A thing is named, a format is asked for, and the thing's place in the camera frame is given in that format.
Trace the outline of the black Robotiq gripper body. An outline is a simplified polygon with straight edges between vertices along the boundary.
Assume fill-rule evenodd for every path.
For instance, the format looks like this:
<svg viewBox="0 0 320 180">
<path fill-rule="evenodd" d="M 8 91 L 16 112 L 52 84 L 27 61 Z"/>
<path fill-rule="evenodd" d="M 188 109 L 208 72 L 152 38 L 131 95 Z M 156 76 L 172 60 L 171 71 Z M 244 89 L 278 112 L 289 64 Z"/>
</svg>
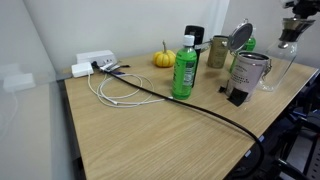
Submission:
<svg viewBox="0 0 320 180">
<path fill-rule="evenodd" d="M 320 0 L 281 0 L 284 9 L 291 8 L 296 18 L 307 19 L 320 12 Z"/>
</svg>

